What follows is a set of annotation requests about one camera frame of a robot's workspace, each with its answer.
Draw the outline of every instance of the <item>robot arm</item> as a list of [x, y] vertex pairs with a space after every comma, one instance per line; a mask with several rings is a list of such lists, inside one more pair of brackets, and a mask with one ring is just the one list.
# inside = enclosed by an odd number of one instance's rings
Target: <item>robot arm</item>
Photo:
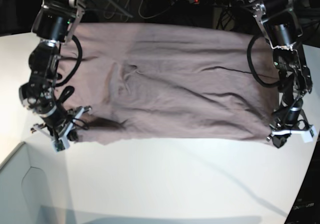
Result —
[[[40, 116], [45, 124], [35, 125], [34, 131], [48, 128], [56, 151], [69, 147], [68, 140], [77, 140], [78, 126], [75, 121], [90, 109], [89, 106], [66, 110], [63, 102], [72, 95], [74, 88], [67, 86], [57, 99], [55, 87], [67, 84], [76, 72], [82, 59], [80, 42], [73, 35], [84, 14], [87, 0], [43, 0], [42, 9], [36, 18], [32, 31], [40, 37], [40, 43], [29, 58], [31, 76], [28, 83], [19, 90], [22, 104]], [[124, 15], [131, 15], [112, 0], [107, 0]], [[306, 142], [312, 141], [315, 129], [307, 121], [302, 110], [303, 96], [312, 91], [312, 80], [300, 43], [302, 29], [293, 10], [292, 0], [249, 0], [253, 17], [261, 29], [261, 36], [255, 36], [249, 44], [247, 57], [255, 79], [266, 88], [278, 88], [283, 93], [279, 108], [272, 114], [271, 134], [267, 138], [280, 148], [293, 133], [299, 133]], [[264, 37], [273, 49], [274, 65], [279, 72], [279, 81], [263, 82], [255, 72], [251, 60], [251, 49], [259, 37]], [[61, 81], [57, 73], [60, 47], [73, 40], [78, 49], [78, 60], [74, 70]]]
[[[266, 88], [278, 88], [283, 93], [281, 104], [272, 114], [271, 134], [267, 138], [277, 148], [282, 147], [291, 134], [301, 134], [305, 142], [312, 141], [316, 134], [303, 111], [303, 97], [312, 91], [310, 70], [305, 61], [301, 43], [302, 29], [294, 12], [293, 0], [249, 0], [262, 34], [253, 37], [248, 47], [248, 64], [254, 78]], [[254, 42], [264, 37], [273, 49], [274, 66], [278, 70], [279, 81], [264, 83], [256, 74], [251, 60]]]

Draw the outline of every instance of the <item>pink cloth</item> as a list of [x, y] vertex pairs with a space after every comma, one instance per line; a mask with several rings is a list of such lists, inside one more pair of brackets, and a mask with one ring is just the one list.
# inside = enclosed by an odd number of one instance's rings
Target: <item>pink cloth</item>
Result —
[[[91, 128], [79, 131], [80, 141], [174, 137], [266, 143], [279, 95], [250, 73], [251, 36], [153, 24], [81, 24], [75, 35], [84, 60], [68, 83], [75, 93], [65, 107], [93, 108], [82, 117]], [[61, 54], [76, 57], [75, 44]], [[263, 80], [278, 79], [263, 39], [252, 57]], [[74, 63], [60, 61], [58, 72], [65, 77]]]

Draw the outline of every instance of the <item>towel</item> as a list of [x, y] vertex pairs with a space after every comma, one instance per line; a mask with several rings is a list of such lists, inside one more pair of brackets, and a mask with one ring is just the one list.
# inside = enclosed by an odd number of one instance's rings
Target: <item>towel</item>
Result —
[[[75, 35], [82, 63], [68, 82], [74, 94], [67, 109], [92, 106], [82, 116], [90, 130], [79, 141], [108, 144], [132, 138], [223, 138], [266, 142], [276, 88], [259, 85], [250, 73], [247, 46], [252, 36], [157, 24], [80, 24]], [[74, 43], [64, 57], [77, 57]], [[278, 80], [264, 39], [252, 50], [266, 82]], [[61, 60], [64, 77], [75, 65]], [[59, 97], [65, 86], [56, 88]]]

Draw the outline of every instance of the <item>power strip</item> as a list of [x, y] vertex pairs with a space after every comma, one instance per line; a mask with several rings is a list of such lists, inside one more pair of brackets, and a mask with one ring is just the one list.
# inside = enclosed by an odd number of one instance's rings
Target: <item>power strip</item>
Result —
[[193, 5], [211, 5], [220, 7], [232, 7], [243, 5], [243, 0], [189, 0], [190, 4]]

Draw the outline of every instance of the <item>black wire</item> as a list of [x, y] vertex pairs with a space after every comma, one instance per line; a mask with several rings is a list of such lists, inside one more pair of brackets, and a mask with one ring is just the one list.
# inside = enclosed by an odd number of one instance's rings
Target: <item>black wire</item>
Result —
[[90, 12], [90, 11], [94, 11], [94, 12], [104, 12], [104, 13], [108, 13], [108, 14], [115, 14], [115, 15], [120, 15], [120, 16], [126, 16], [122, 13], [119, 12], [112, 12], [112, 11], [107, 11], [104, 9], [98, 9], [98, 8], [88, 8], [85, 10], [86, 12]]
[[226, 13], [226, 10], [225, 9], [223, 9], [222, 11], [221, 11], [221, 13], [220, 13], [220, 17], [219, 17], [219, 20], [218, 20], [218, 23], [217, 23], [217, 25], [216, 25], [216, 30], [219, 28], [219, 26], [221, 25], [222, 26], [222, 19], [223, 19], [223, 17], [226, 15], [227, 13]]
[[255, 35], [253, 36], [253, 38], [251, 39], [249, 45], [248, 45], [248, 49], [246, 51], [246, 57], [248, 59], [248, 64], [249, 64], [249, 68], [251, 70], [251, 73], [254, 77], [254, 79], [261, 84], [263, 87], [266, 88], [274, 88], [274, 87], [278, 87], [280, 85], [280, 81], [276, 81], [274, 83], [266, 83], [264, 82], [262, 79], [260, 79], [259, 75], [256, 73], [254, 65], [252, 63], [252, 58], [251, 58], [251, 53], [252, 53], [252, 47], [254, 46], [255, 42], [257, 39], [259, 39], [260, 37], [262, 37], [262, 34], [259, 35]]
[[243, 6], [235, 7], [235, 8], [240, 8], [240, 9], [242, 9], [242, 10], [245, 10], [245, 11], [250, 12], [251, 14], [254, 14], [254, 13], [255, 13], [255, 12], [254, 12], [254, 10], [249, 10], [249, 9], [247, 9], [247, 8], [243, 7]]
[[[83, 124], [83, 126], [76, 124], [76, 123], [74, 122], [74, 120], [81, 122], [81, 123]], [[89, 130], [89, 129], [90, 129], [88, 123], [86, 123], [84, 120], [77, 119], [77, 118], [72, 118], [72, 123], [73, 123], [76, 127], [80, 128], [80, 129], [82, 129], [82, 130]]]
[[300, 122], [302, 122], [303, 121], [303, 123], [305, 124], [305, 128], [306, 129], [309, 129], [310, 128], [310, 125], [309, 125], [309, 123], [308, 122], [306, 122], [305, 120], [298, 120], [298, 122], [296, 123], [296, 125], [298, 124], [298, 123], [300, 123]]
[[230, 16], [229, 20], [227, 21], [227, 23], [222, 27], [223, 30], [226, 29], [226, 27], [228, 26], [228, 24], [231, 22], [232, 20], [232, 16]]
[[73, 77], [73, 75], [76, 73], [76, 71], [78, 70], [80, 64], [81, 64], [81, 60], [82, 60], [82, 55], [83, 55], [83, 52], [82, 52], [82, 47], [81, 47], [81, 44], [78, 40], [78, 38], [76, 36], [72, 36], [72, 40], [74, 41], [74, 43], [76, 44], [77, 46], [77, 49], [78, 49], [78, 58], [77, 58], [77, 61], [75, 63], [75, 66], [74, 68], [71, 70], [70, 74], [63, 80], [61, 81], [60, 83], [57, 83], [56, 86], [57, 87], [60, 87], [60, 86], [63, 86], [65, 85], [66, 83], [68, 83], [68, 81]]
[[310, 34], [309, 37], [308, 37], [306, 40], [303, 40], [303, 42], [306, 42], [306, 41], [311, 40], [311, 39], [315, 36], [315, 34], [317, 33], [319, 27], [320, 27], [320, 23], [318, 23], [318, 26], [315, 28], [315, 30], [313, 31], [313, 33]]
[[222, 22], [224, 22], [224, 21], [226, 21], [227, 19], [229, 19], [232, 15], [230, 15], [229, 10], [227, 10], [227, 11], [225, 12], [225, 15], [224, 15], [224, 16], [226, 16], [226, 18], [222, 19]]
[[73, 86], [67, 86], [59, 96], [58, 103], [64, 103], [73, 93], [75, 88]]
[[311, 21], [310, 23], [301, 25], [301, 27], [302, 27], [303, 29], [307, 29], [307, 28], [310, 28], [311, 26], [316, 25], [316, 24], [319, 24], [319, 23], [320, 23], [319, 20], [316, 20], [316, 21], [313, 21], [313, 22]]
[[95, 7], [97, 7], [97, 4], [93, 0], [88, 0], [90, 3], [92, 3]]
[[75, 57], [65, 57], [65, 56], [61, 56], [60, 60], [77, 60], [78, 58]]

